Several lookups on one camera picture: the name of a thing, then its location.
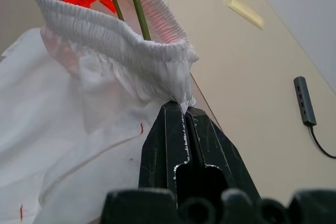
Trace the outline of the pale yellow tape strip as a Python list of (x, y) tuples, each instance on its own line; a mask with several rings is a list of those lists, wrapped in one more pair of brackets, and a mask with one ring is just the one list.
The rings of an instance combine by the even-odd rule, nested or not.
[(224, 3), (238, 15), (249, 21), (254, 26), (263, 30), (265, 26), (263, 18), (246, 3), (242, 2), (241, 0), (224, 0)]

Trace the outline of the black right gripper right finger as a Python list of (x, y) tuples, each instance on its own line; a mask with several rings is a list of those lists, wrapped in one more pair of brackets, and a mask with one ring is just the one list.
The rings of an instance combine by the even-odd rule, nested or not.
[(190, 107), (185, 119), (193, 166), (202, 190), (215, 197), (225, 190), (236, 188), (249, 198), (259, 198), (236, 146), (205, 111)]

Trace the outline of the white elastic-waist garment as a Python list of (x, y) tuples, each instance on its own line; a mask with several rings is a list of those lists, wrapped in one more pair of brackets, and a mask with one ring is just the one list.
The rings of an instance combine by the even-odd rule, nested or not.
[(195, 104), (198, 56), (164, 0), (132, 0), (124, 21), (91, 8), (35, 0), (43, 27), (0, 62), (0, 224), (89, 224), (109, 191), (136, 188), (142, 145), (163, 104)]

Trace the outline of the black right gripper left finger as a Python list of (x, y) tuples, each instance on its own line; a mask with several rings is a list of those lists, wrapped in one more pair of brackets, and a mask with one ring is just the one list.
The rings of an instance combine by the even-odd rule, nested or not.
[(178, 204), (188, 197), (190, 149), (184, 113), (176, 102), (164, 104), (143, 144), (139, 188), (170, 190)]

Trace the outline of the grey USB hub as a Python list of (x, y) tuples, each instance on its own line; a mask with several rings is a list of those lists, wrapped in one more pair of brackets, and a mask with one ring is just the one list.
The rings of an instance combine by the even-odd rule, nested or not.
[(298, 76), (294, 78), (293, 83), (295, 86), (303, 124), (307, 127), (315, 126), (317, 122), (313, 111), (306, 79), (302, 76)]

